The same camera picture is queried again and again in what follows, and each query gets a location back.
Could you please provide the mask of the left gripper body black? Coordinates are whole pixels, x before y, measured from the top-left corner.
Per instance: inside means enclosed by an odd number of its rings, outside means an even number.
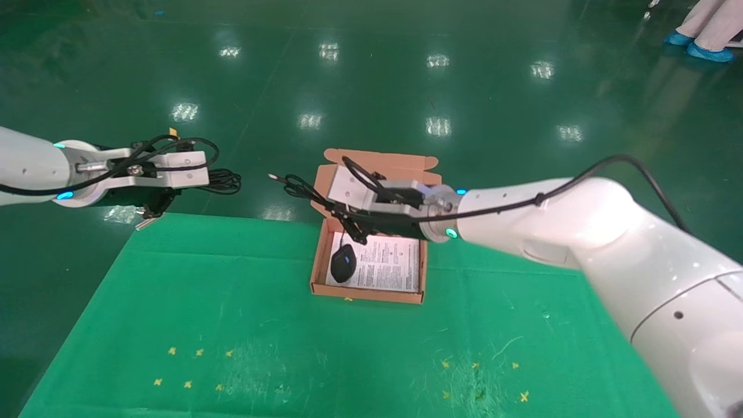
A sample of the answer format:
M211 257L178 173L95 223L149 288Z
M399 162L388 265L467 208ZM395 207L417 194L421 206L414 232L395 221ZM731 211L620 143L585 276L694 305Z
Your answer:
M109 189L94 207L134 206L142 207L154 194L175 194L172 188L126 187Z

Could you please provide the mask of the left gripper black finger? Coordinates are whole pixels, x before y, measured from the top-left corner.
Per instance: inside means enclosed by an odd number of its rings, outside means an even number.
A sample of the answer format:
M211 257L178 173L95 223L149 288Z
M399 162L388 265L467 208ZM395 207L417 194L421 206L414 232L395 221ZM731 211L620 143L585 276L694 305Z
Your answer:
M162 217L175 199L175 194L154 194L142 205L142 219L150 220Z

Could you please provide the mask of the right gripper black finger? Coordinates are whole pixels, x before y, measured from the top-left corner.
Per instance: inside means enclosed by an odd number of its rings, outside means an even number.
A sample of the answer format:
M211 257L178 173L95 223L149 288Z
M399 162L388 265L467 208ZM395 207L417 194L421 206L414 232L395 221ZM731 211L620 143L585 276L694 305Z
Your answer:
M328 199L323 200L323 211L327 217L337 219L339 223L348 221L348 206L342 202L336 202Z
M348 235L355 243L368 243L368 229L364 228L363 225L359 225L352 219L343 219L342 227L345 235Z

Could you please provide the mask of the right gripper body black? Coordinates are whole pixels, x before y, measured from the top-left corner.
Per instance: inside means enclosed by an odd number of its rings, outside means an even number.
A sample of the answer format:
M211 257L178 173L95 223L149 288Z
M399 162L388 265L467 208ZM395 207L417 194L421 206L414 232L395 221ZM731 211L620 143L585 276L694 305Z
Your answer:
M412 218L402 214L390 214L390 212L370 212L353 209L348 206L348 217L359 225L368 229L368 236L386 235L403 236L411 239L423 239L424 233L420 225L412 221Z

